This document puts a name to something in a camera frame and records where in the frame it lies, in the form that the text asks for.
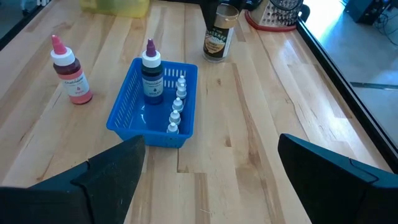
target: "red liquid bottle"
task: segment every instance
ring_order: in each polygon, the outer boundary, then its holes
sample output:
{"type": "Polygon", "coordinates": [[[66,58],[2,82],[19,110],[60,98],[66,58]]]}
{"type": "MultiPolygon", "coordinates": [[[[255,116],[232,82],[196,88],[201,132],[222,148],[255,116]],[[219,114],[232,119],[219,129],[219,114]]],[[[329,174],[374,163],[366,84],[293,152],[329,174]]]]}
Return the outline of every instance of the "red liquid bottle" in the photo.
{"type": "Polygon", "coordinates": [[[67,90],[70,101],[78,105],[89,102],[93,94],[79,60],[75,58],[70,48],[64,46],[59,37],[53,35],[51,38],[53,45],[51,57],[54,61],[54,69],[58,73],[63,87],[67,90]]]}

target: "butcher block countertop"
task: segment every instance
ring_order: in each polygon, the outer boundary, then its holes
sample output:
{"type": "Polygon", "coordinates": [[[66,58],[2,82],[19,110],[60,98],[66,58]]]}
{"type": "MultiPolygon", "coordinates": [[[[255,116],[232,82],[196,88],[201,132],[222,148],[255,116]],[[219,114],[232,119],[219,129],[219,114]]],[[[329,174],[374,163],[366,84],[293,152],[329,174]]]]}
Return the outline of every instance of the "butcher block countertop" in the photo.
{"type": "Polygon", "coordinates": [[[229,57],[202,57],[199,6],[152,1],[144,19],[53,0],[0,52],[0,181],[28,187],[120,143],[106,121],[127,70],[153,38],[163,60],[198,66],[195,130],[148,147],[125,223],[310,223],[277,153],[289,133],[390,171],[297,31],[256,31],[241,15],[229,57]],[[70,103],[50,36],[80,59],[93,99],[70,103]]]}

